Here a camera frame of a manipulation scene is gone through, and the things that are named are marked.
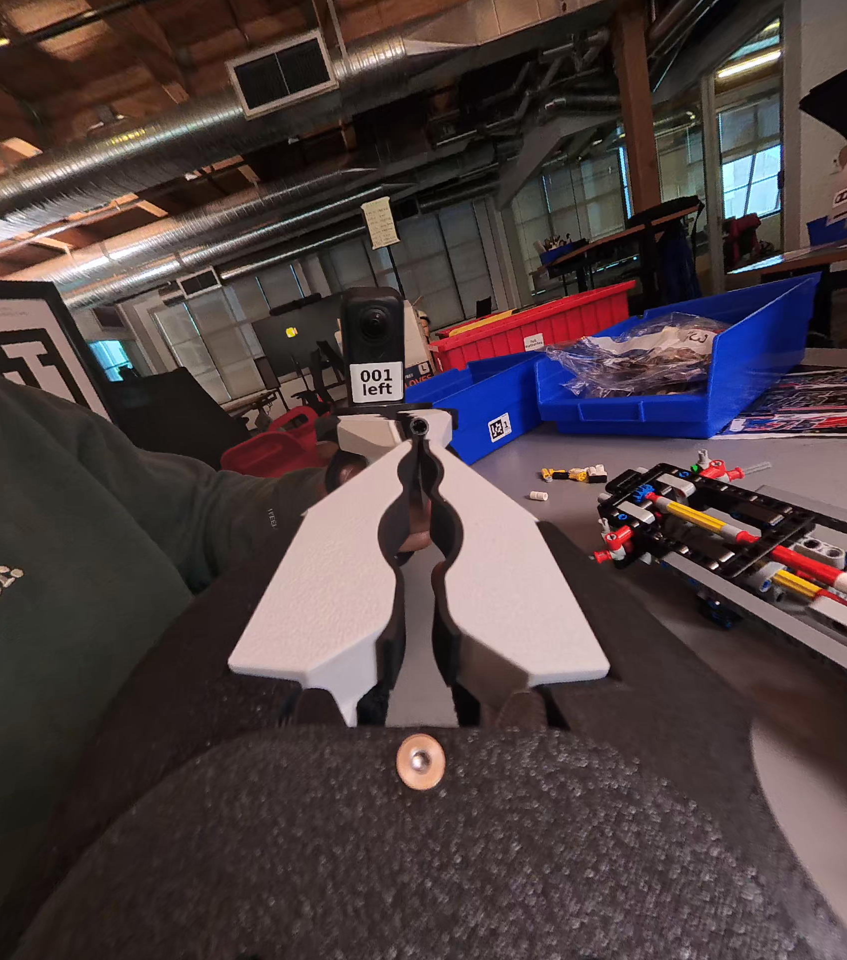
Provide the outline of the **colourful sticker sheet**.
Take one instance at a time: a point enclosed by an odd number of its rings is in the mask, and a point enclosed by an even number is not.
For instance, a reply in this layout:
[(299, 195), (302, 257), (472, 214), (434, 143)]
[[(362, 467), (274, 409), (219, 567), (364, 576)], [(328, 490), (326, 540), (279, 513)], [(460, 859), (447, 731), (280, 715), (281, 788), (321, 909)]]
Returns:
[(790, 373), (719, 433), (729, 438), (847, 436), (847, 368)]

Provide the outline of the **red black backpack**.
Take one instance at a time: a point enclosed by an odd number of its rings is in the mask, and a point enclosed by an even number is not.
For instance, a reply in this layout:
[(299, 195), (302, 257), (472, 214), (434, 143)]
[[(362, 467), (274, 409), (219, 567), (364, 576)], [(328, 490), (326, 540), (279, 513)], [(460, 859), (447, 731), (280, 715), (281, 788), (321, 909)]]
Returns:
[(761, 225), (762, 219), (755, 213), (729, 217), (723, 222), (722, 257), (726, 274), (761, 258), (764, 251), (758, 236)]

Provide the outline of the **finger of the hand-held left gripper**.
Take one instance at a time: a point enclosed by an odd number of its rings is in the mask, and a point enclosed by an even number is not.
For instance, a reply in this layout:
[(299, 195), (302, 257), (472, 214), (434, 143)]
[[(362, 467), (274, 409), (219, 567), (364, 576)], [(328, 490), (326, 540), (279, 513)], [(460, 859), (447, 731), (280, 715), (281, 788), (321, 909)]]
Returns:
[(344, 414), (337, 422), (340, 451), (362, 458), (382, 458), (404, 442), (399, 422), (382, 414)]
[(446, 410), (404, 410), (402, 433), (417, 452), (426, 446), (444, 450), (453, 438), (454, 413)]

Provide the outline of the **long wooden table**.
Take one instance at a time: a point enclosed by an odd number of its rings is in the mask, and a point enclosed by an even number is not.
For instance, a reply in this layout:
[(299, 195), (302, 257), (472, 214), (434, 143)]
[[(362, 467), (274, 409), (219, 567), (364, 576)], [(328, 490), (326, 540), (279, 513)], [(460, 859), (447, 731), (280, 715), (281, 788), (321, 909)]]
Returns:
[(830, 268), (836, 263), (847, 262), (847, 242), (810, 246), (785, 253), (775, 254), (760, 261), (738, 267), (727, 277), (741, 277), (756, 273), (761, 278), (777, 274), (793, 274), (817, 268)]

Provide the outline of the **person's left forearm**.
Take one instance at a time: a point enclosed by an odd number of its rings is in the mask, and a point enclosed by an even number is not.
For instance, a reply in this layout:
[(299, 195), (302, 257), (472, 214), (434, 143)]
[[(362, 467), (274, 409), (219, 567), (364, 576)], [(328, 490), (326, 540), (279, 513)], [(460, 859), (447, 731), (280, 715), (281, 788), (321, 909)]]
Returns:
[(214, 470), (180, 455), (136, 450), (112, 466), (112, 494), (197, 594), (252, 559), (281, 555), (303, 514), (326, 494), (317, 465), (278, 478)]

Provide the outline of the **lego car chassis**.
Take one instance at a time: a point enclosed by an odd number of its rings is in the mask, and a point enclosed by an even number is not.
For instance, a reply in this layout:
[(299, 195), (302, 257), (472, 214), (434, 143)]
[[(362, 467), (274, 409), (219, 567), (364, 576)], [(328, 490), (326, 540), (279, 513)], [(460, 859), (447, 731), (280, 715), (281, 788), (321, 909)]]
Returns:
[(667, 570), (712, 622), (749, 620), (847, 676), (847, 510), (744, 477), (701, 450), (606, 480), (593, 560)]

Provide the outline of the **silver ventilation duct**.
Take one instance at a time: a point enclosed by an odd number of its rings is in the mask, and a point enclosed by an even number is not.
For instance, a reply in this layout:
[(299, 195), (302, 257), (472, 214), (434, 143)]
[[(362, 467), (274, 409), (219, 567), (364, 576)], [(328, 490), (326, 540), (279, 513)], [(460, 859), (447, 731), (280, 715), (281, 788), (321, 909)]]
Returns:
[(230, 81), (141, 122), (47, 150), (0, 174), (0, 219), (20, 230), (101, 207), (201, 167), (307, 135), (422, 90), (438, 70), (449, 78), (530, 51), (516, 34), (454, 43), (382, 33), (329, 52), (339, 89), (247, 120)]
[(3, 279), (51, 282), (72, 310), (111, 305), (394, 191), (418, 189), (425, 179), (423, 170), (384, 174), (345, 167), (261, 183)]

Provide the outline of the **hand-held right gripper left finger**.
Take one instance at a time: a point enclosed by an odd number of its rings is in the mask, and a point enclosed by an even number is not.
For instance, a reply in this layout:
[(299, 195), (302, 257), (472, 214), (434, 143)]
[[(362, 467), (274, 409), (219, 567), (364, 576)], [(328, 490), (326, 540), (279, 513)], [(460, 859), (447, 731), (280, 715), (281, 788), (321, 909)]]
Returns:
[(307, 510), (227, 666), (325, 690), (345, 724), (383, 726), (406, 651), (400, 555), (420, 445), (400, 442)]

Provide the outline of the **white air vent grille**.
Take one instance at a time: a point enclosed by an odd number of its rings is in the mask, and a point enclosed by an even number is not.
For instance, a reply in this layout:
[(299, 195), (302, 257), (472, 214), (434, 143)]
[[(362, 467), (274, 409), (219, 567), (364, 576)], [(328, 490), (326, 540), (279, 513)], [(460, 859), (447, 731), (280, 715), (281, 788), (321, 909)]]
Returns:
[(321, 30), (309, 30), (225, 62), (229, 83), (249, 121), (339, 90)]

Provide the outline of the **red plastic caddy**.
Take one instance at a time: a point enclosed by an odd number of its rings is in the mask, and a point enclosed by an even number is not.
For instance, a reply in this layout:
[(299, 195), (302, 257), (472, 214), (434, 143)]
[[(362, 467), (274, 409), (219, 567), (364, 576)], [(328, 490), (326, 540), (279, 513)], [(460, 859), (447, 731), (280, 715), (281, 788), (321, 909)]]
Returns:
[(317, 450), (316, 426), (321, 416), (301, 405), (270, 426), (231, 447), (221, 456), (221, 470), (261, 478), (280, 478), (325, 465)]

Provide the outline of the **clear bag of lego parts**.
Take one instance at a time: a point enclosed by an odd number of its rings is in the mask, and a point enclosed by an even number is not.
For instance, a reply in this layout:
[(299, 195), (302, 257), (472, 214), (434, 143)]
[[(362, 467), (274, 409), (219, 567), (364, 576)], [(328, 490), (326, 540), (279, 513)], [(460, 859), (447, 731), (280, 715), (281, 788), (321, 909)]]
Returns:
[(727, 321), (683, 312), (641, 319), (626, 331), (549, 345), (546, 356), (569, 375), (563, 384), (587, 400), (702, 392)]

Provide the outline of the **person's left hand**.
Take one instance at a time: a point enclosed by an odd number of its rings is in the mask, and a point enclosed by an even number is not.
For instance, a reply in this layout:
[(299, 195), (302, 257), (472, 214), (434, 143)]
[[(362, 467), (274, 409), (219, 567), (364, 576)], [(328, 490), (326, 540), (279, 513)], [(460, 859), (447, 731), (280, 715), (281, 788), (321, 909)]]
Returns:
[(368, 466), (366, 457), (342, 449), (336, 442), (320, 441), (317, 444), (317, 453), (325, 463), (322, 488), (323, 494), (328, 496), (338, 490), (343, 484), (363, 472)]

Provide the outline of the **person's green sweatshirt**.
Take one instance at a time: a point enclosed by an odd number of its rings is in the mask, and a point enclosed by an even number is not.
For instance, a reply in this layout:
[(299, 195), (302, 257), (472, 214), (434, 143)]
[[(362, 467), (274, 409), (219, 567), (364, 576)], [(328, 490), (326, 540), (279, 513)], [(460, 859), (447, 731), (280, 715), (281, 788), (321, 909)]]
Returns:
[(187, 605), (214, 478), (0, 378), (0, 901), (105, 705)]

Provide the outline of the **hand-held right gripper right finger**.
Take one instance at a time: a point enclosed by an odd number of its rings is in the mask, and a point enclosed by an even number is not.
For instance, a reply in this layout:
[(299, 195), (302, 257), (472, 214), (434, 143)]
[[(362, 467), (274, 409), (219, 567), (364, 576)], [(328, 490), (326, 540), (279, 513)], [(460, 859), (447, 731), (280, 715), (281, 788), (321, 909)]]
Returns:
[(453, 453), (423, 443), (434, 571), (434, 660), (462, 727), (515, 695), (606, 679), (611, 665), (532, 512)]

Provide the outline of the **red plastic bin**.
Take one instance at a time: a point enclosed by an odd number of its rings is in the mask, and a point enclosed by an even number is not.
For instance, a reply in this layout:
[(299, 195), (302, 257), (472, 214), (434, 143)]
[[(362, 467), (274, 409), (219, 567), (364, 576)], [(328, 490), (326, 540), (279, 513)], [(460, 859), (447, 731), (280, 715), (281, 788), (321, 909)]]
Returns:
[(541, 352), (602, 333), (629, 316), (637, 282), (627, 280), (547, 303), (465, 323), (430, 346), (438, 372), (512, 354)]

